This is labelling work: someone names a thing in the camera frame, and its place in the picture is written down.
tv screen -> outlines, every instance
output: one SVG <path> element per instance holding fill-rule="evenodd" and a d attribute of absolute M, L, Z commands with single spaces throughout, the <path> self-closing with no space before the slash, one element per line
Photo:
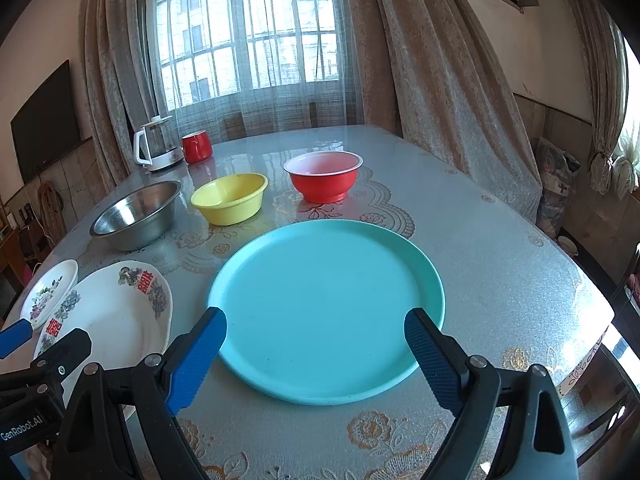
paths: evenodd
<path fill-rule="evenodd" d="M 11 130 L 25 183 L 80 144 L 68 59 L 20 108 Z"/>

white wall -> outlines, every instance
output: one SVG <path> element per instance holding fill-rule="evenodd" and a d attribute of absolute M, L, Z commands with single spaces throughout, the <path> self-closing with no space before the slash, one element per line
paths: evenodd
<path fill-rule="evenodd" d="M 469 0 L 511 90 L 591 120 L 580 42 L 564 0 L 538 0 L 520 12 L 503 0 Z"/>
<path fill-rule="evenodd" d="M 0 46 L 0 197 L 6 202 L 22 185 L 11 119 L 43 81 L 70 60 L 78 125 L 90 136 L 83 110 L 78 57 L 80 0 L 32 0 Z"/>

red mug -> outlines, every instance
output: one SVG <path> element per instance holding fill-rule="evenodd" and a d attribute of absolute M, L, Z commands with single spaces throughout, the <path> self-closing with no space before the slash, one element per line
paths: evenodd
<path fill-rule="evenodd" d="M 185 135 L 182 138 L 182 150 L 187 164 L 202 162 L 213 155 L 213 148 L 205 130 Z"/>

yellow bowl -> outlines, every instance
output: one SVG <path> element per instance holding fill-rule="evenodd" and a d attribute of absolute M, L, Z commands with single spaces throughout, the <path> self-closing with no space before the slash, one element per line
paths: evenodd
<path fill-rule="evenodd" d="M 260 173 L 223 176 L 197 189 L 191 205 L 213 225 L 237 224 L 258 212 L 267 183 Z"/>

blue gripper pad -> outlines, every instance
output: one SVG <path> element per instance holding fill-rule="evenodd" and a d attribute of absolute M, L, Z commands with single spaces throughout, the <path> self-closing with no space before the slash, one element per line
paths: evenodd
<path fill-rule="evenodd" d="M 21 319 L 0 332 L 0 359 L 4 359 L 33 335 L 31 323 Z"/>
<path fill-rule="evenodd" d="M 463 369 L 455 367 L 460 366 L 460 356 L 453 357 L 455 362 L 447 359 L 448 341 L 421 308 L 410 310 L 404 318 L 404 338 L 440 407 L 458 416 L 464 406 Z"/>
<path fill-rule="evenodd" d="M 191 404 L 225 337 L 225 313 L 209 307 L 169 358 L 164 371 L 170 374 L 166 406 L 172 415 Z"/>

